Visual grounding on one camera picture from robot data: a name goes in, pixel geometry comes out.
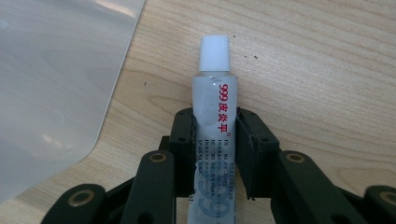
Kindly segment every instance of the tube label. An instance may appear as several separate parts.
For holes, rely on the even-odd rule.
[[[196,126],[195,194],[189,223],[236,223],[235,119],[237,77],[195,77],[192,81]]]

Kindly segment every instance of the plastic container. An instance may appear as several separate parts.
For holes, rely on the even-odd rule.
[[[189,223],[235,223],[237,77],[230,74],[227,36],[202,38],[192,103],[197,120],[196,171]]]

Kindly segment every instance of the wooden table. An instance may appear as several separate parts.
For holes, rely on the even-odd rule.
[[[38,223],[81,183],[112,189],[191,106],[200,38],[231,38],[239,105],[256,112],[282,149],[301,151],[337,186],[362,195],[396,187],[394,1],[146,0],[100,138],[81,162],[0,205],[0,223]],[[247,201],[238,223],[275,223],[269,200]],[[186,223],[188,200],[177,200]]]

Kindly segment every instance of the translucent plastic sheet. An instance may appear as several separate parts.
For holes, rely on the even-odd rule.
[[[92,150],[143,4],[0,2],[0,203]]]

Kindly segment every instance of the tube cap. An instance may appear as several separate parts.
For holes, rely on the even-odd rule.
[[[201,72],[230,71],[230,39],[226,35],[206,35],[201,39]]]

